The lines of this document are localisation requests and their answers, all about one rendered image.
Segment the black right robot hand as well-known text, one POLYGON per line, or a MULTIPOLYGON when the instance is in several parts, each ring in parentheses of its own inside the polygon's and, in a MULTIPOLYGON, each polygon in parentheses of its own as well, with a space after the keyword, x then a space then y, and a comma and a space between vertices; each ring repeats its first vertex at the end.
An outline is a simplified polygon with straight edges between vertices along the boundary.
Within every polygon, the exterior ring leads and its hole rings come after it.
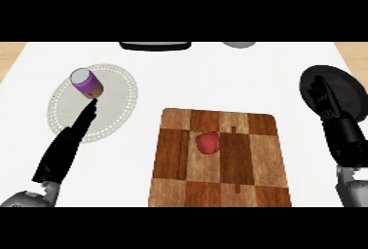
POLYGON ((307 91, 319 115, 330 152, 341 167, 368 167, 368 140, 358 122, 341 108, 322 76, 315 77, 307 91))

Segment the white round lace placemat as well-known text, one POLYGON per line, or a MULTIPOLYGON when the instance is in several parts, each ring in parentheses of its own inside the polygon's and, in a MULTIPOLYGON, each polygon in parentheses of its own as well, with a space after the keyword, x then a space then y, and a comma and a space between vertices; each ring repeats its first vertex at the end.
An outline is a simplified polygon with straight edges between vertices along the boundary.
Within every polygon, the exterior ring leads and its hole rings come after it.
MULTIPOLYGON (((137 101, 137 86, 132 73, 118 65, 95 64, 87 66, 104 92, 98 97, 96 118, 90 124, 83 143, 92 143, 108 137, 130 118, 137 101)), ((55 134, 77 120, 81 109, 90 100, 72 86, 67 78, 56 87, 47 105, 47 123, 55 134)))

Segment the red bell pepper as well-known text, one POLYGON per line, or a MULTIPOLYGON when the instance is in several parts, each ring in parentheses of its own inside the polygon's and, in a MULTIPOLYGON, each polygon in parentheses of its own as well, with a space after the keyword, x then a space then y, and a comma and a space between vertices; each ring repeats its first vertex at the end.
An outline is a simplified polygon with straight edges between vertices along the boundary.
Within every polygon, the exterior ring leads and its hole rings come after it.
POLYGON ((200 135, 195 136, 195 145, 203 155, 213 155, 220 151, 220 136, 216 131, 204 131, 197 129, 200 135))

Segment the grey round object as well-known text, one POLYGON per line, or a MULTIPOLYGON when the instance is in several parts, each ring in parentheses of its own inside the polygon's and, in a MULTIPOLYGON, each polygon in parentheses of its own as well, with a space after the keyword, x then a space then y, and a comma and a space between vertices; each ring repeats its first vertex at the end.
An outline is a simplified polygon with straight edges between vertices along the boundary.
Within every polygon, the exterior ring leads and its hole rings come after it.
POLYGON ((223 42, 226 46, 235 49, 245 49, 250 48, 256 42, 223 42))

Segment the black round pan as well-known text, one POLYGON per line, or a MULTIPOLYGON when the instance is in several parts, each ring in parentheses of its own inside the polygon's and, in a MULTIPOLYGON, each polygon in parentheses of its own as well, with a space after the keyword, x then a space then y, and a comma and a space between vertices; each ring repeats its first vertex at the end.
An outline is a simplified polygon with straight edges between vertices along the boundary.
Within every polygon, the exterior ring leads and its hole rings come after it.
POLYGON ((312 89, 316 76, 321 76, 327 81, 341 109, 358 122, 362 122, 368 117, 368 92, 350 74, 334 66, 313 65, 302 73, 299 91, 307 107, 316 111, 316 105, 307 92, 312 89))

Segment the purple can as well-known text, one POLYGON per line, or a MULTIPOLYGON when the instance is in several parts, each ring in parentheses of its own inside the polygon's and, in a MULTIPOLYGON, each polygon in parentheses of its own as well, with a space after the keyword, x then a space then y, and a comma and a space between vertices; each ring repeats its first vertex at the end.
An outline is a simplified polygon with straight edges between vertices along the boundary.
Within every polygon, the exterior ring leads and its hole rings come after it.
POLYGON ((93 72, 87 68, 78 68, 71 73, 71 83, 86 98, 98 98, 104 92, 104 86, 93 72))

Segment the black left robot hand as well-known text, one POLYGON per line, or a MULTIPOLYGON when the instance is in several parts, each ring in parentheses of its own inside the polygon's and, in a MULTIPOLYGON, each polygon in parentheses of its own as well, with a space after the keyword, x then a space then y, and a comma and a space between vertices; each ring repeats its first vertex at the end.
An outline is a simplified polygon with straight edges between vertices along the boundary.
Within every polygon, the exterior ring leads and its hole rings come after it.
POLYGON ((31 178, 33 182, 62 183, 75 159, 78 144, 96 118, 96 103, 98 99, 93 98, 83 108, 74 124, 62 129, 50 143, 31 178))

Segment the black flat appliance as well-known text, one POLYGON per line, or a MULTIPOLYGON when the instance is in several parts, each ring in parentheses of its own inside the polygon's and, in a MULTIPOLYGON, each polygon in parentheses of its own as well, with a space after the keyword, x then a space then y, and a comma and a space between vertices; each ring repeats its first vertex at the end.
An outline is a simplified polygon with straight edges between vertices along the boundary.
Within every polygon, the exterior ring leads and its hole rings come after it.
POLYGON ((121 47, 133 51, 179 51, 191 47, 191 42, 121 42, 121 47))

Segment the checkered wooden cutting board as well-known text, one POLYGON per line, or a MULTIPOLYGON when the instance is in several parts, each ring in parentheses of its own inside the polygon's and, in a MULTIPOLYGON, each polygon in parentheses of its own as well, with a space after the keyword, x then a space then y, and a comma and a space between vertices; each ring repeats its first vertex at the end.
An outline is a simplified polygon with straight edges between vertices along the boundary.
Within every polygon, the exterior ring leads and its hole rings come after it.
POLYGON ((148 205, 291 206, 272 115, 163 110, 148 205), (219 133, 220 151, 213 155, 198 152, 197 129, 219 133))

